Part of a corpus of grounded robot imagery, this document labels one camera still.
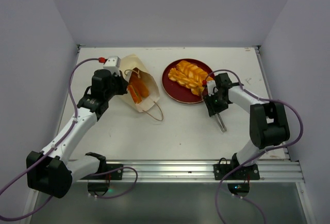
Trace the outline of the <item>metal tongs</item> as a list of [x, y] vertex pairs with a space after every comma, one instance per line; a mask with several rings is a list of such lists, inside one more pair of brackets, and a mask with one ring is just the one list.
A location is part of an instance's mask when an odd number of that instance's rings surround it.
[[225, 123], [221, 117], [221, 115], [219, 113], [216, 113], [216, 119], [217, 119], [217, 122], [219, 124], [219, 127], [221, 129], [222, 132], [226, 132], [227, 131], [227, 128], [225, 126]]

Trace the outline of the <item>braided fake bread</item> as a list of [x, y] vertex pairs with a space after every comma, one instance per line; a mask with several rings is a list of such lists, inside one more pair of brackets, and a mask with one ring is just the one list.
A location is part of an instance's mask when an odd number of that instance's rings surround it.
[[187, 77], [185, 74], [175, 68], [170, 69], [168, 78], [171, 81], [177, 82], [182, 87], [190, 89], [191, 93], [196, 96], [201, 96], [204, 89], [200, 82], [195, 81], [193, 78]]
[[176, 69], [183, 73], [188, 78], [194, 79], [196, 82], [202, 83], [204, 80], [212, 81], [213, 78], [208, 75], [208, 73], [202, 68], [198, 67], [196, 64], [190, 63], [186, 60], [180, 61], [176, 65]]

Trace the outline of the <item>beige paper bag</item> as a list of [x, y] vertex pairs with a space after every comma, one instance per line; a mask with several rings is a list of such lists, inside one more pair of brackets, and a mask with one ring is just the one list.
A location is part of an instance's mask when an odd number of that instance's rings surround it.
[[164, 114], [158, 104], [160, 93], [154, 77], [142, 61], [131, 54], [121, 59], [120, 70], [128, 82], [127, 94], [119, 99], [138, 113], [144, 113], [156, 121], [163, 121]]

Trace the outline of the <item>fake sandwich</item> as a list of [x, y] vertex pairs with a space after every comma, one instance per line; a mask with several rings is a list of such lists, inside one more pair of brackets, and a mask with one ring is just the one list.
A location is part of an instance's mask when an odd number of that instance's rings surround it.
[[141, 97], [139, 91], [133, 85], [129, 84], [127, 89], [135, 104], [139, 104], [142, 102], [142, 97]]

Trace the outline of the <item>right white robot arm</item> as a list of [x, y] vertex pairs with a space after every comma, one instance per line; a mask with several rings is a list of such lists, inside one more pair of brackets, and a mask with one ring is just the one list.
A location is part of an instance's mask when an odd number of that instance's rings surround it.
[[236, 104], [249, 115], [249, 136], [246, 145], [232, 156], [229, 172], [236, 179], [243, 178], [261, 157], [260, 153], [274, 148], [290, 138], [285, 107], [246, 90], [242, 83], [232, 82], [227, 73], [213, 80], [202, 81], [203, 101], [210, 117], [215, 116], [222, 132], [227, 131], [220, 113]]

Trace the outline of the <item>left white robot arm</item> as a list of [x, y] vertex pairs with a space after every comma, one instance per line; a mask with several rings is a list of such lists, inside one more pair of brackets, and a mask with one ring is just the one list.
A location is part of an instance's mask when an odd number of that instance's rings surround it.
[[94, 72], [91, 85], [76, 105], [72, 118], [59, 134], [40, 152], [26, 158], [27, 185], [56, 198], [67, 194], [71, 185], [89, 175], [96, 179], [107, 173], [106, 158], [88, 152], [82, 159], [70, 162], [70, 156], [87, 131], [94, 126], [116, 95], [127, 93], [128, 83], [117, 68]]

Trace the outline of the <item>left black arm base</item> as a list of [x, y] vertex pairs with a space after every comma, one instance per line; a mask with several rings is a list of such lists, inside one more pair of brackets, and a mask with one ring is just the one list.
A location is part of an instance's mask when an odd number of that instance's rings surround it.
[[88, 193], [90, 193], [93, 196], [104, 196], [109, 190], [110, 190], [110, 182], [111, 180], [121, 180], [122, 179], [122, 170], [119, 169], [123, 166], [123, 164], [107, 164], [106, 157], [102, 156], [97, 153], [89, 152], [86, 153], [87, 156], [95, 157], [99, 160], [100, 164], [98, 167], [98, 170], [96, 171], [96, 174], [99, 173], [105, 173], [110, 170], [115, 171], [110, 174], [106, 175], [100, 175], [100, 176], [94, 176], [94, 177], [87, 177], [87, 179], [99, 179], [104, 180], [103, 183], [88, 183], [87, 184], [87, 190]]

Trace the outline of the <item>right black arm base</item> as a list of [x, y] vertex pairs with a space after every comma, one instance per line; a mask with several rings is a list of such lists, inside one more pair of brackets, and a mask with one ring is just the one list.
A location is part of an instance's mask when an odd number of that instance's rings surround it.
[[[213, 165], [214, 179], [220, 181], [224, 176], [234, 169], [235, 163], [221, 158], [218, 163]], [[228, 190], [239, 197], [245, 197], [250, 192], [250, 182], [260, 180], [258, 166], [243, 166], [230, 174], [225, 181], [236, 181], [237, 183], [227, 183]]]

